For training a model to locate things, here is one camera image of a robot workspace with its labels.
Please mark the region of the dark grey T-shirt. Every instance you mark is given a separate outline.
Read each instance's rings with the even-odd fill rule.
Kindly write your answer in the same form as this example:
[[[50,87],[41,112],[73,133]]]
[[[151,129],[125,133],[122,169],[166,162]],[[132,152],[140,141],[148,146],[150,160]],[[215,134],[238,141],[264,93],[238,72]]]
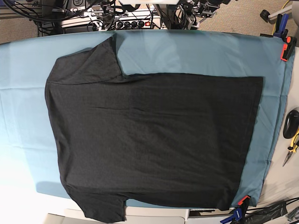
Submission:
[[[239,189],[262,77],[125,76],[112,39],[55,61],[45,86],[61,183],[87,218],[128,199],[227,210]]]

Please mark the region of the black power strip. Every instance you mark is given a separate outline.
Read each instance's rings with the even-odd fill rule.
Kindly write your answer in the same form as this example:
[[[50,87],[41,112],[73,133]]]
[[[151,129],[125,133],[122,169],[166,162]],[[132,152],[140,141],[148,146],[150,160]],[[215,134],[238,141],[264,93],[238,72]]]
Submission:
[[[150,21],[118,21],[116,30],[152,29]]]

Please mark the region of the teal table cloth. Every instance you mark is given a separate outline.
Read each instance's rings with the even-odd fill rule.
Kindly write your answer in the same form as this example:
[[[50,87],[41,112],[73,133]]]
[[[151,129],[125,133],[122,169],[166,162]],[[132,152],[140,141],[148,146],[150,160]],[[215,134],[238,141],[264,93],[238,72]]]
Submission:
[[[126,75],[185,72],[264,78],[249,153],[235,196],[256,205],[270,168],[289,93],[294,57],[279,38],[206,31],[110,31],[53,35],[0,47],[0,188],[67,197],[44,97],[55,61],[112,37]]]

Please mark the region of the blue orange clamp bottom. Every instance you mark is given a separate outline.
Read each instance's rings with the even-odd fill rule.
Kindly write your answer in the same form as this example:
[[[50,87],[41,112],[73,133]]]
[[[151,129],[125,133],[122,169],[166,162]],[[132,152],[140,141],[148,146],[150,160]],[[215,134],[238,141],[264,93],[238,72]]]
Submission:
[[[231,216],[220,221],[221,224],[244,224],[245,214],[249,207],[251,197],[246,195],[238,202],[238,206],[233,210]]]

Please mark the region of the black computer mouse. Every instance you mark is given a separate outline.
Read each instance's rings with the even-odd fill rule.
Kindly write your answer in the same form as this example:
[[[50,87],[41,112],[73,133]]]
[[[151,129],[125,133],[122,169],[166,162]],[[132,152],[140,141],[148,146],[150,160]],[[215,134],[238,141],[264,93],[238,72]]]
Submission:
[[[285,124],[283,128],[283,137],[286,139],[291,139],[295,136],[299,128],[299,112],[297,110],[291,110],[285,119]]]

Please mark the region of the black caster wheel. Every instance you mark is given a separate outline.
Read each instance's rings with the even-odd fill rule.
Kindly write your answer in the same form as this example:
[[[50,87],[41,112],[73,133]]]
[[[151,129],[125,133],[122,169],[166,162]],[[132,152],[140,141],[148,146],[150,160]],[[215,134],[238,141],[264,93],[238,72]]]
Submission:
[[[262,12],[260,13],[260,17],[265,21],[265,22],[269,22],[269,15],[270,13],[267,10],[262,10]]]

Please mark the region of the orange black clamp top right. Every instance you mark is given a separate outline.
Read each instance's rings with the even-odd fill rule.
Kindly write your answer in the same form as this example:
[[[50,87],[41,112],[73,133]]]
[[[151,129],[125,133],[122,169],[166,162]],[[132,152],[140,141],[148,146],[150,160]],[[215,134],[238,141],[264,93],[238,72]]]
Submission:
[[[293,36],[288,36],[285,40],[284,40],[284,44],[283,44],[283,48],[282,48],[282,52],[281,52],[281,56],[280,59],[282,61],[287,62],[291,56],[291,54],[293,53],[296,44],[297,44],[297,38],[293,37]]]

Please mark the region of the blue clamp top right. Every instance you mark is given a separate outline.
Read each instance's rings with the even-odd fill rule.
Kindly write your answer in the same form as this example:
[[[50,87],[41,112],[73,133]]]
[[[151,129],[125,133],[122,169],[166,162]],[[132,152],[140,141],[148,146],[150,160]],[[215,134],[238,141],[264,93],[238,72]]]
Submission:
[[[283,33],[285,32],[285,27],[288,22],[289,15],[288,14],[278,14],[276,19],[275,30],[273,32],[274,37],[281,38]]]

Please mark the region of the yellow handled pliers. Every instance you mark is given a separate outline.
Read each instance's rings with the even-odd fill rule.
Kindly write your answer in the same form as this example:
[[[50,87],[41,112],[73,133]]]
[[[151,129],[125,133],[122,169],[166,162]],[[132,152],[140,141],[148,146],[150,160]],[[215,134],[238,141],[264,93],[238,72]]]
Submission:
[[[293,136],[290,146],[288,147],[288,154],[285,158],[285,161],[283,163],[283,167],[285,164],[289,161],[291,156],[297,152],[297,148],[299,147],[299,131],[296,132],[296,134]]]

